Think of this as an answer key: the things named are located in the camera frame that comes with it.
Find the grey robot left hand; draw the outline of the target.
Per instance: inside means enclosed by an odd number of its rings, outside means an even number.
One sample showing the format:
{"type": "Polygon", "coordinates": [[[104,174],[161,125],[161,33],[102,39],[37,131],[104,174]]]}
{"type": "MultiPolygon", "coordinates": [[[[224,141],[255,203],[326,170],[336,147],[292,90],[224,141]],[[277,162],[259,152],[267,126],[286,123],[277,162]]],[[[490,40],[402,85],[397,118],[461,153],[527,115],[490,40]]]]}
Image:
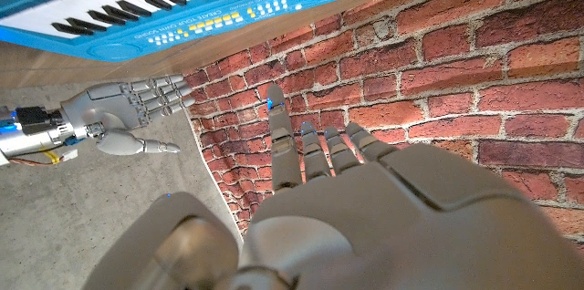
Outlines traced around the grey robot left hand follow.
{"type": "Polygon", "coordinates": [[[295,140],[268,90],[272,186],[238,243],[186,192],[162,196],[88,289],[580,289],[583,262],[519,190],[425,144],[356,123],[295,140]]]}

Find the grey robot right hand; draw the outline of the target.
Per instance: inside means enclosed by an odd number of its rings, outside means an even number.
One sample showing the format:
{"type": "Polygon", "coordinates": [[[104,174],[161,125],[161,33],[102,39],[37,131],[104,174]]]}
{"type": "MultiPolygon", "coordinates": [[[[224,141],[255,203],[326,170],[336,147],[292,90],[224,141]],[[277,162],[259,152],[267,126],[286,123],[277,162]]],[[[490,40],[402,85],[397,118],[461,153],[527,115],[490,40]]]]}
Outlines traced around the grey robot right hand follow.
{"type": "Polygon", "coordinates": [[[2,107],[1,163],[86,138],[95,138],[97,148],[110,155],[178,152],[175,144],[139,139],[130,132],[188,108],[194,103],[192,91],[183,76],[171,75],[98,84],[61,102],[58,109],[2,107]]]}

